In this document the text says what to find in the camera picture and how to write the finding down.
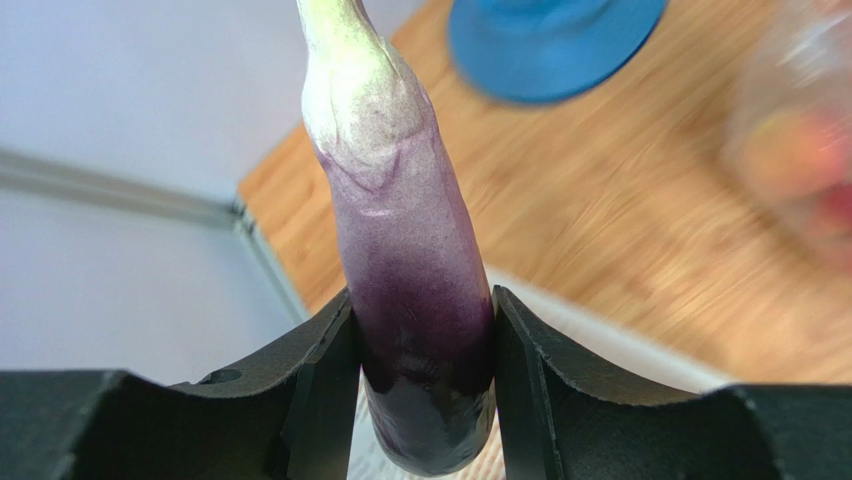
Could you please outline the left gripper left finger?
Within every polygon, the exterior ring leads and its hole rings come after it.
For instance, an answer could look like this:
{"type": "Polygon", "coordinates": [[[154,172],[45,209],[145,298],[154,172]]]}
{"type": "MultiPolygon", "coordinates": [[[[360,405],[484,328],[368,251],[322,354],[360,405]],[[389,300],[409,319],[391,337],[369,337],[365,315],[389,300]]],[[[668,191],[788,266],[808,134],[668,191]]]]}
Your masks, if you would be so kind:
{"type": "Polygon", "coordinates": [[[343,479],[360,364],[349,296],[196,384],[5,371],[5,479],[343,479]]]}

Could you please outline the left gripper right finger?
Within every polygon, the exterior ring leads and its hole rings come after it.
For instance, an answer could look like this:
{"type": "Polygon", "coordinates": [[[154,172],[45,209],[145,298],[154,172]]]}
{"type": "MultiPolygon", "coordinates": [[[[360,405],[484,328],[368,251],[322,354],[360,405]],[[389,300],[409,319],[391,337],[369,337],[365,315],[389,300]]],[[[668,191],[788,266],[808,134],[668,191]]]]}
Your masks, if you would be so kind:
{"type": "Polygon", "coordinates": [[[496,399],[510,479],[847,479],[851,390],[693,394],[632,373],[498,286],[496,399]]]}

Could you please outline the purple eggplant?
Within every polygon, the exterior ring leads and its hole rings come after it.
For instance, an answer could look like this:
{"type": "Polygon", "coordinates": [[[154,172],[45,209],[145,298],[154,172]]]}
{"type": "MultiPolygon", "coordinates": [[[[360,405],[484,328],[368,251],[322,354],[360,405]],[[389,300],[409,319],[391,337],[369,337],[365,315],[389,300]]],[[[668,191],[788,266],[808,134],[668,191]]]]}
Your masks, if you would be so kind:
{"type": "Polygon", "coordinates": [[[406,471],[457,472],[496,412],[496,325],[432,103],[359,1],[302,1],[301,104],[330,185],[374,431],[406,471]]]}

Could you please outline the clear orange-zip bag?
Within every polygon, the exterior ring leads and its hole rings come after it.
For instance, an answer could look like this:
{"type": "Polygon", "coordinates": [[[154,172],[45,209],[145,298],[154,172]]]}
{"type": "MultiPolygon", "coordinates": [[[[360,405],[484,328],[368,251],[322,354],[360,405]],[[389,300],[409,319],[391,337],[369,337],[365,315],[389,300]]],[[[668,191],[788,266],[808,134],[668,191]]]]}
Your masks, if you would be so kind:
{"type": "Polygon", "coordinates": [[[851,269],[850,2],[780,2],[738,78],[724,164],[798,242],[851,269]]]}

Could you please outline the red tomato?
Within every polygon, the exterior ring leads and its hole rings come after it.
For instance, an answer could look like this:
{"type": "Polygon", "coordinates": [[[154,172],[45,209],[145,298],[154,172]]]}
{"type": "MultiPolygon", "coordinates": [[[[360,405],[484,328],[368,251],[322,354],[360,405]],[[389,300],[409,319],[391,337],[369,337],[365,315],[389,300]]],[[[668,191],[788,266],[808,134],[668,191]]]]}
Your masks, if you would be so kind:
{"type": "Polygon", "coordinates": [[[821,197],[813,217],[820,236],[844,235],[851,231],[851,185],[842,184],[821,197]]]}

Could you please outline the pink peach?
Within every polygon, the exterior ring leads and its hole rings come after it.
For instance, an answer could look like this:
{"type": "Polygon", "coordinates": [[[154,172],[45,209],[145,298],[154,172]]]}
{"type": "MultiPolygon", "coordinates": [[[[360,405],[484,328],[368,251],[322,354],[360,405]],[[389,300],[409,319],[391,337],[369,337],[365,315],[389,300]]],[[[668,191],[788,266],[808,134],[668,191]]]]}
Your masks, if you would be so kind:
{"type": "Polygon", "coordinates": [[[851,130],[837,116],[784,109],[769,115],[747,137],[742,173],[770,201],[817,193],[846,176],[851,130]]]}

